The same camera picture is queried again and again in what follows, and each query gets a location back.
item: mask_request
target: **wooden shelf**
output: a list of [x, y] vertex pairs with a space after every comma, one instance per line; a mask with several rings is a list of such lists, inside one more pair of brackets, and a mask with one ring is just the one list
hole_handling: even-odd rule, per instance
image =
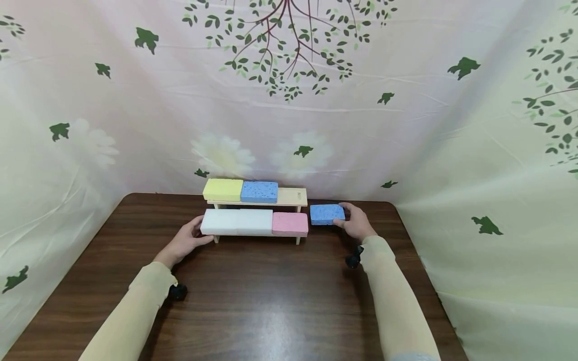
[[[212, 204], [216, 209], [224, 208], [225, 206], [277, 206], [277, 207], [295, 207], [297, 213], [301, 212], [301, 207], [307, 207], [307, 189], [305, 188], [283, 188], [279, 187], [277, 192], [277, 203], [252, 203], [252, 202], [227, 202], [220, 200], [208, 200], [207, 204]], [[276, 235], [234, 235], [246, 237], [294, 237], [295, 243], [299, 244], [301, 237], [295, 236], [276, 236]], [[214, 235], [215, 243], [221, 236]]]
[[277, 193], [277, 203], [252, 203], [252, 202], [226, 202], [220, 200], [208, 200], [208, 204], [231, 206], [279, 206], [279, 207], [307, 207], [307, 189], [305, 188], [283, 188], [280, 187]]

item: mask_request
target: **sponge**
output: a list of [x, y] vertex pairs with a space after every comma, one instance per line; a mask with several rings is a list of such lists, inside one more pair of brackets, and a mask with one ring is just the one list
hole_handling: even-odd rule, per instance
[[272, 236], [273, 210], [239, 209], [237, 234], [244, 236]]
[[201, 233], [204, 235], [236, 236], [238, 225], [238, 209], [207, 209], [201, 223]]
[[276, 182], [245, 182], [241, 190], [241, 202], [277, 203], [278, 190]]
[[330, 226], [335, 218], [345, 219], [345, 212], [338, 204], [316, 204], [309, 208], [313, 226]]
[[275, 236], [307, 237], [309, 222], [305, 213], [273, 213], [273, 234]]
[[222, 202], [240, 202], [242, 188], [243, 180], [241, 179], [211, 178], [205, 184], [203, 198]]

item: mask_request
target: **white flower print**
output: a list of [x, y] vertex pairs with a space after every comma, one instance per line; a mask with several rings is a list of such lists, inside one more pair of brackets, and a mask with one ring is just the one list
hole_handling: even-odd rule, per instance
[[252, 168], [255, 157], [248, 149], [242, 149], [240, 141], [228, 136], [217, 137], [212, 133], [192, 140], [193, 154], [201, 157], [201, 168], [213, 176], [234, 176], [244, 178]]
[[326, 166], [332, 154], [333, 147], [327, 143], [327, 138], [312, 131], [294, 134], [290, 143], [280, 143], [270, 159], [279, 168], [279, 173], [298, 180]]
[[118, 150], [112, 147], [116, 143], [114, 139], [102, 129], [91, 130], [85, 119], [80, 118], [70, 123], [69, 138], [77, 147], [84, 148], [91, 154], [101, 166], [116, 163], [111, 157], [118, 154]]

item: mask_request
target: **beige sleeve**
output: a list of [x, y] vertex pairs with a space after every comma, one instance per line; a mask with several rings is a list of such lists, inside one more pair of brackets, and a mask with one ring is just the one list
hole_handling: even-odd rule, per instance
[[92, 338], [80, 361], [137, 361], [157, 311], [177, 280], [165, 265], [143, 267]]
[[367, 237], [362, 246], [360, 263], [373, 293], [385, 359], [424, 353], [439, 360], [434, 337], [390, 246], [379, 236]]

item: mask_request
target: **hand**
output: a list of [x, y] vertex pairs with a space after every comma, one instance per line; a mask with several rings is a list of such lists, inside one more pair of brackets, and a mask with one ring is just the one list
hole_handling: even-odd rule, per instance
[[349, 220], [334, 219], [333, 224], [343, 228], [347, 234], [359, 241], [363, 241], [366, 237], [376, 236], [377, 233], [371, 227], [367, 215], [359, 207], [355, 207], [351, 203], [340, 203], [340, 206], [349, 211]]
[[195, 217], [192, 221], [182, 226], [173, 240], [154, 258], [154, 261], [161, 262], [168, 269], [171, 269], [196, 247], [211, 242], [213, 236], [201, 237], [200, 228], [203, 217], [203, 215]]

